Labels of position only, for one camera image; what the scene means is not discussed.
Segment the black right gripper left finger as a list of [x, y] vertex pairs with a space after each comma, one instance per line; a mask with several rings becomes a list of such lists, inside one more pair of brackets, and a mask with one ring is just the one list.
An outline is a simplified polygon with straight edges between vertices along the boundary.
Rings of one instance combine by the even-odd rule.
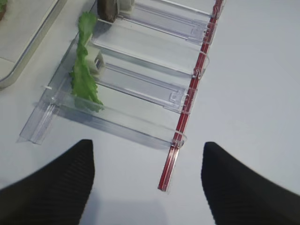
[[0, 191], [2, 225], [77, 225], [95, 177], [93, 141], [82, 139]]

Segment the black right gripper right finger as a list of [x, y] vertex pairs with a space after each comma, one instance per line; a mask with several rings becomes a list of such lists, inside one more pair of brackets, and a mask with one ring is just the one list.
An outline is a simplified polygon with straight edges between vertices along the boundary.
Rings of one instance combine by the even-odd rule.
[[201, 181], [217, 225], [298, 225], [300, 196], [206, 142]]

